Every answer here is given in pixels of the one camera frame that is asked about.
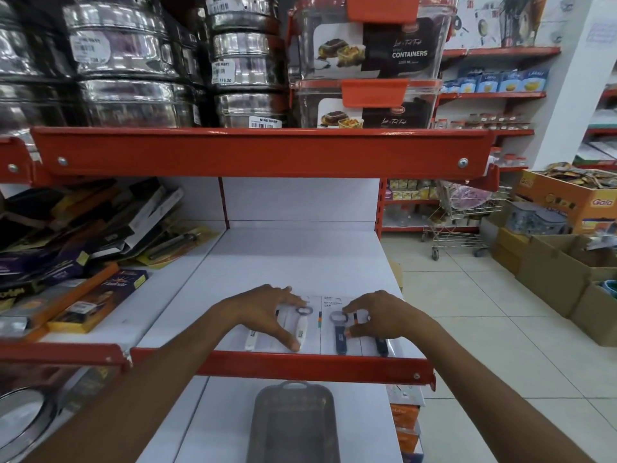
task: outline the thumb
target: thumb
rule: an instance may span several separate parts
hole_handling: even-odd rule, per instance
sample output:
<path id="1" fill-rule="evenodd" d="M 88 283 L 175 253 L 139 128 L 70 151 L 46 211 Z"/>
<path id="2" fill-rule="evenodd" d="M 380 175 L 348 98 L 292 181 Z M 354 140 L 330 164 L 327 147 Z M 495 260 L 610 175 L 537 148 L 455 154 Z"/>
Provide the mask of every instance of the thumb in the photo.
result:
<path id="1" fill-rule="evenodd" d="M 273 326 L 272 330 L 268 331 L 267 334 L 276 338 L 288 350 L 298 352 L 300 350 L 300 343 L 298 343 L 296 337 L 278 323 L 275 322 L 275 325 L 276 326 Z"/>
<path id="2" fill-rule="evenodd" d="M 371 334 L 371 322 L 366 323 L 358 323 L 357 325 L 352 325 L 351 327 L 345 330 L 345 335 L 348 338 L 359 338 L 360 336 L 373 336 Z"/>

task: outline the person's right hand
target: person's right hand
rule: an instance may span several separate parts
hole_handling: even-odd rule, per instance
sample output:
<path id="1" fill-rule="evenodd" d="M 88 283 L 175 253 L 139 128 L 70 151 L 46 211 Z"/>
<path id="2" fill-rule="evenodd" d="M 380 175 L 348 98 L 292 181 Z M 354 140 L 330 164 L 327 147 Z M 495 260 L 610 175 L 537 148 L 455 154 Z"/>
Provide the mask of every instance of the person's right hand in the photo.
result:
<path id="1" fill-rule="evenodd" d="M 345 313 L 354 313 L 360 309 L 368 311 L 370 320 L 358 323 L 346 329 L 350 338 L 374 336 L 381 340 L 390 340 L 412 336 L 413 325 L 425 314 L 406 303 L 403 299 L 385 291 L 361 295 L 343 308 Z"/>

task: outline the stack of steel containers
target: stack of steel containers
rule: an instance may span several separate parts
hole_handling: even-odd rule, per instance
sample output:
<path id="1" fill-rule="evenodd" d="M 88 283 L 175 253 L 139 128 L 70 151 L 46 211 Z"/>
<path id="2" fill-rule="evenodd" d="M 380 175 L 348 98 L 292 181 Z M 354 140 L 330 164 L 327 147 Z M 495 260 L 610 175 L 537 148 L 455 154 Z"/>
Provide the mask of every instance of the stack of steel containers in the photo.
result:
<path id="1" fill-rule="evenodd" d="M 205 0 L 205 7 L 195 11 L 192 28 L 211 63 L 208 83 L 220 126 L 287 125 L 287 61 L 280 24 L 277 0 Z"/>
<path id="2" fill-rule="evenodd" d="M 0 134 L 21 138 L 34 160 L 32 126 L 83 124 L 63 41 L 50 25 L 22 22 L 0 0 Z"/>
<path id="3" fill-rule="evenodd" d="M 88 124 L 201 126 L 196 39 L 158 0 L 74 0 L 63 8 Z"/>

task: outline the gray tray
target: gray tray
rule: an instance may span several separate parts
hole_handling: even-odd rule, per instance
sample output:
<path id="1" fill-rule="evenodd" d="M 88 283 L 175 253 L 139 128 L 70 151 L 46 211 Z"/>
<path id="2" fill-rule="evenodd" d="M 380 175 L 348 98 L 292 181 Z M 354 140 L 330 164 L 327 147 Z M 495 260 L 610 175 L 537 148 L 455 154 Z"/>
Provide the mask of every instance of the gray tray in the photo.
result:
<path id="1" fill-rule="evenodd" d="M 246 463 L 340 463 L 335 399 L 304 381 L 267 386 L 255 399 Z"/>

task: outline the orange cardboard display bin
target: orange cardboard display bin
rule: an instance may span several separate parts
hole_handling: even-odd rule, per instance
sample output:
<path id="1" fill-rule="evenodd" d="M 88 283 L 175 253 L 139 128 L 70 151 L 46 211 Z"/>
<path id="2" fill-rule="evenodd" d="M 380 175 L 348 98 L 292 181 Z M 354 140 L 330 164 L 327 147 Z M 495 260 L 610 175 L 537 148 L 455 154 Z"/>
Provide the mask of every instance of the orange cardboard display bin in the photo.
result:
<path id="1" fill-rule="evenodd" d="M 524 170 L 514 194 L 563 214 L 574 234 L 606 231 L 617 219 L 617 189 L 594 190 Z"/>

